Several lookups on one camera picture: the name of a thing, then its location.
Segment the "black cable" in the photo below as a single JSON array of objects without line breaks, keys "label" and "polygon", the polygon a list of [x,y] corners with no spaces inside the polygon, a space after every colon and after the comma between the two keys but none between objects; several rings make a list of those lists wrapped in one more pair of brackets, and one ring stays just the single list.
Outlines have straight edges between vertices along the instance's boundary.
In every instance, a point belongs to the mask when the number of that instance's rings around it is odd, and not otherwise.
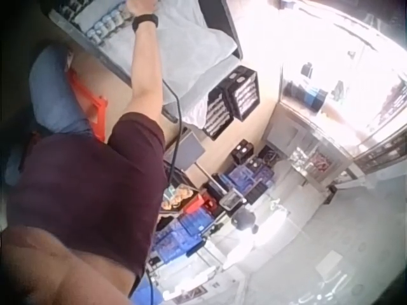
[{"label": "black cable", "polygon": [[[178,123],[179,123],[179,129],[178,129],[178,134],[177,134],[177,139],[176,139],[176,145],[174,147],[174,152],[172,155],[172,161],[171,161],[171,166],[170,166],[170,172],[168,175],[168,183],[169,185],[171,184],[172,176],[174,175],[174,170],[176,167],[176,159],[177,159],[177,153],[178,153],[178,147],[179,147],[179,141],[181,139],[181,135],[183,133],[183,115],[181,114],[181,105],[179,103],[179,98],[178,95],[173,91],[173,89],[167,84],[165,80],[163,80],[164,86],[167,87],[167,89],[171,92],[171,94],[176,98],[176,103],[177,103],[177,110],[178,110]],[[150,284],[150,304],[154,304],[154,288],[153,288],[153,282],[151,281],[150,277],[150,272],[146,270],[148,282]]]},{"label": "black cable", "polygon": [[146,270],[148,281],[150,282],[150,304],[154,305],[154,290],[153,290],[153,282],[151,281],[150,272]]},{"label": "black cable", "polygon": [[179,147],[179,142],[181,140],[181,135],[183,134],[183,115],[181,114],[181,105],[179,103],[179,98],[176,95],[176,93],[171,89],[171,87],[167,84],[167,82],[163,79],[163,84],[164,86],[167,87],[169,92],[176,98],[176,103],[177,103],[177,110],[178,110],[178,123],[179,123],[179,129],[178,129],[178,134],[177,134],[177,139],[176,139],[176,144],[174,146],[174,152],[172,154],[172,161],[171,161],[171,166],[170,166],[170,172],[168,175],[168,183],[169,185],[171,184],[172,176],[174,175],[174,170],[176,167],[176,159],[177,159],[177,153],[178,153],[178,147]]}]

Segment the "black box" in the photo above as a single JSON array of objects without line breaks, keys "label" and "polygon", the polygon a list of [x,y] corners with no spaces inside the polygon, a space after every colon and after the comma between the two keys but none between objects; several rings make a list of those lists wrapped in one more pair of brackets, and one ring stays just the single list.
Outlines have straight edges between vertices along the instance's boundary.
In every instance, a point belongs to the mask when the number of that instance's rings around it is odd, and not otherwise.
[{"label": "black box", "polygon": [[233,161],[238,165],[244,164],[253,154],[253,144],[244,139],[230,153]]},{"label": "black box", "polygon": [[240,65],[218,86],[228,98],[235,118],[244,121],[260,104],[257,72]]},{"label": "black box", "polygon": [[208,95],[208,110],[203,132],[212,140],[216,140],[233,120],[225,92],[219,88],[213,89]]}]

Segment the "black crate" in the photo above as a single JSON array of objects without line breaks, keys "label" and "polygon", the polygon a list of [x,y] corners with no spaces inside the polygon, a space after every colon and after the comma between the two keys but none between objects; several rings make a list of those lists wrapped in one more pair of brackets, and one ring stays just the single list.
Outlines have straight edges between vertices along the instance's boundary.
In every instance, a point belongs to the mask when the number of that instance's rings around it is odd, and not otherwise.
[{"label": "black crate", "polygon": [[233,120],[226,95],[219,88],[213,89],[208,96],[208,110],[203,132],[212,140],[216,140]]},{"label": "black crate", "polygon": [[225,92],[234,117],[240,121],[260,104],[258,74],[243,65],[224,78],[219,87]]}]

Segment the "person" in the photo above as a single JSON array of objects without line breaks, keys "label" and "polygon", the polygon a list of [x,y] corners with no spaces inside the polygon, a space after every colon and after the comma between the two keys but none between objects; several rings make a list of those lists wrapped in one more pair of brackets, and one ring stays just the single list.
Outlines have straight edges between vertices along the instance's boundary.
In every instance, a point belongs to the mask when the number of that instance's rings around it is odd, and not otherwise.
[{"label": "person", "polygon": [[[153,14],[155,0],[127,6],[137,18]],[[32,66],[36,121],[53,135],[26,157],[1,234],[3,275],[29,304],[129,304],[144,274],[167,177],[155,22],[135,35],[132,99],[107,144],[69,86],[67,48],[47,46]]]},{"label": "person", "polygon": [[259,226],[256,224],[256,215],[246,207],[240,207],[231,217],[231,224],[239,231],[250,229],[257,234]]}]

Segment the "blue crate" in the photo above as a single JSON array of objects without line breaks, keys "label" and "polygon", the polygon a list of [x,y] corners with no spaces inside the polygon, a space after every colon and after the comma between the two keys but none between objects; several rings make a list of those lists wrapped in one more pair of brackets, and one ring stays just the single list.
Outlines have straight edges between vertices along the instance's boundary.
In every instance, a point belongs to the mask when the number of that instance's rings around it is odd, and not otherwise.
[{"label": "blue crate", "polygon": [[178,219],[191,236],[199,235],[214,222],[214,218],[204,208],[199,208],[191,214],[184,214]]},{"label": "blue crate", "polygon": [[171,222],[171,226],[171,232],[155,245],[164,264],[184,255],[202,241],[200,236],[191,236],[178,220]]}]

